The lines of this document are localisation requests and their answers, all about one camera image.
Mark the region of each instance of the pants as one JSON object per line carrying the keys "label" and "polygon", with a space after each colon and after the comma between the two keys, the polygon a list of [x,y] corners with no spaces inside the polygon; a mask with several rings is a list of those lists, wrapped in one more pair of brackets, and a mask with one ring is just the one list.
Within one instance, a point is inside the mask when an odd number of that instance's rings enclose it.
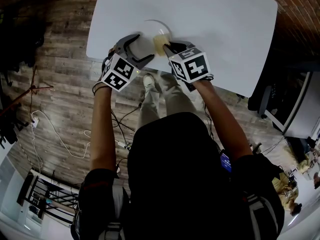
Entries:
{"label": "pants", "polygon": [[[159,71],[158,76],[158,84],[164,96],[167,116],[180,112],[197,113],[195,106],[188,96],[183,93],[181,86],[171,73]],[[151,86],[145,90],[145,99],[141,105],[136,130],[160,119],[158,108],[159,92],[155,87]]]}

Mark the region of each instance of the white sneaker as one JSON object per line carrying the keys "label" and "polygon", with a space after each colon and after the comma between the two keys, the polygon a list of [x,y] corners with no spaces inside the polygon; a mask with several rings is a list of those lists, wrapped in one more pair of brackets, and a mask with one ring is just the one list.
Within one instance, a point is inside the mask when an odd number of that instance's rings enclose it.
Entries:
{"label": "white sneaker", "polygon": [[144,85],[144,88],[148,89],[150,87],[155,87],[155,79],[152,75],[150,74],[146,74],[144,77],[143,77],[143,85]]}

